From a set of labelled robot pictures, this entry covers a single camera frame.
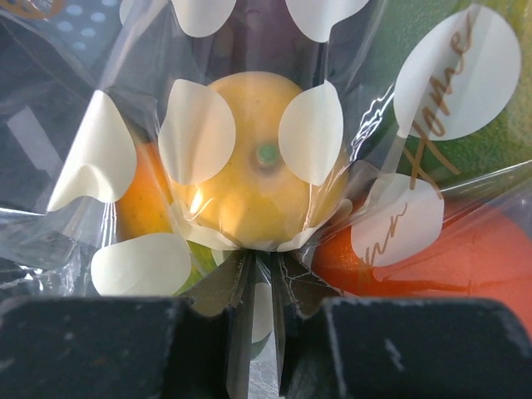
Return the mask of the green orange fake mango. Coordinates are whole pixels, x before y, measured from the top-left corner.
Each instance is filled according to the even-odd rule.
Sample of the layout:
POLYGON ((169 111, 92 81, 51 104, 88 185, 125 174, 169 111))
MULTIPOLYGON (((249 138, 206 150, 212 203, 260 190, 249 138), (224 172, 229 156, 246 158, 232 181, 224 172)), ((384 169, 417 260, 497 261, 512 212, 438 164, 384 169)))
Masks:
POLYGON ((444 195, 531 176, 531 4, 390 1, 364 65, 387 90, 375 138, 392 168, 444 195))

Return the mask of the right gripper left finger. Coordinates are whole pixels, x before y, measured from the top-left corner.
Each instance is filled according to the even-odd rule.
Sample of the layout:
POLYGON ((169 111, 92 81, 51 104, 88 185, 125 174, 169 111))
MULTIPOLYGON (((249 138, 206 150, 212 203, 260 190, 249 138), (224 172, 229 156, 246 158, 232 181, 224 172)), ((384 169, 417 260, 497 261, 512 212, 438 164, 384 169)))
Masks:
POLYGON ((10 298, 4 398, 245 398, 254 255, 234 252, 177 297, 10 298))

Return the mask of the clear polka dot zip bag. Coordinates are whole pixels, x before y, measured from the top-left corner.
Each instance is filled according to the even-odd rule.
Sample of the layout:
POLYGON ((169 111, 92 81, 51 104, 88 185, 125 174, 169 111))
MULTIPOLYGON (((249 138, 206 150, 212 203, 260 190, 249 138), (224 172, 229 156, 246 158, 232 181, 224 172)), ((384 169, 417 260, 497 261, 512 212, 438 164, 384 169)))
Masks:
POLYGON ((531 326, 528 1, 4 1, 1 292, 177 295, 238 249, 531 326))

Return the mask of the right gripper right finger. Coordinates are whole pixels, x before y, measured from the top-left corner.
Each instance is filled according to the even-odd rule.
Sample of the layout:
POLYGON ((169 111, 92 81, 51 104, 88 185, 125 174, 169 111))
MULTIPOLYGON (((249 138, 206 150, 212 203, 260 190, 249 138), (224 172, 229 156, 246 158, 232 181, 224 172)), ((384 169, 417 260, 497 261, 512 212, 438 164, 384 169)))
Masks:
POLYGON ((284 397, 531 395, 531 342, 501 303, 343 297, 289 254, 269 269, 284 397))

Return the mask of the orange fake orange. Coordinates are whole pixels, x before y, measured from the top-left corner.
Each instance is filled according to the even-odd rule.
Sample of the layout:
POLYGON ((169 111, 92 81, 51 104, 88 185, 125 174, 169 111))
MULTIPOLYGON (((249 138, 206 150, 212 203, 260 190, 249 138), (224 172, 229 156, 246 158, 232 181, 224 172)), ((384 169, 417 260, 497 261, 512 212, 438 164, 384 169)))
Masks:
POLYGON ((333 287, 362 297, 494 299, 531 329, 531 237, 493 206, 460 212, 428 248, 382 267, 356 255, 345 228, 316 248, 312 270, 333 287))

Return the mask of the yellow orange fake fruit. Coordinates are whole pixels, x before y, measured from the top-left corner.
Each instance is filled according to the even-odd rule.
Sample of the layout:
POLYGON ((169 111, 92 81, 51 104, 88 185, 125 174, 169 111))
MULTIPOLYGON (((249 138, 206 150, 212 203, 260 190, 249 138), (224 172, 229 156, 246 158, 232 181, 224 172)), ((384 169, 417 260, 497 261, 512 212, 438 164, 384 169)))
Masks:
POLYGON ((213 249, 297 249, 340 205, 348 180, 334 85, 265 71, 208 86, 176 80, 158 136, 183 236, 213 249))

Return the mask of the dark purple fake fruit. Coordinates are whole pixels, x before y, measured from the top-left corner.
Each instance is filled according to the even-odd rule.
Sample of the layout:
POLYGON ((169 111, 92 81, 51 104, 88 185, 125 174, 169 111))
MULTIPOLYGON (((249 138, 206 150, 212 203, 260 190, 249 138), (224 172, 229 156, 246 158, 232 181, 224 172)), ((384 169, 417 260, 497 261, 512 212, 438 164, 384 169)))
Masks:
POLYGON ((213 35, 192 41, 195 60, 207 81, 244 71, 267 71, 304 90, 322 84, 327 45, 297 27, 285 1, 237 1, 213 35))

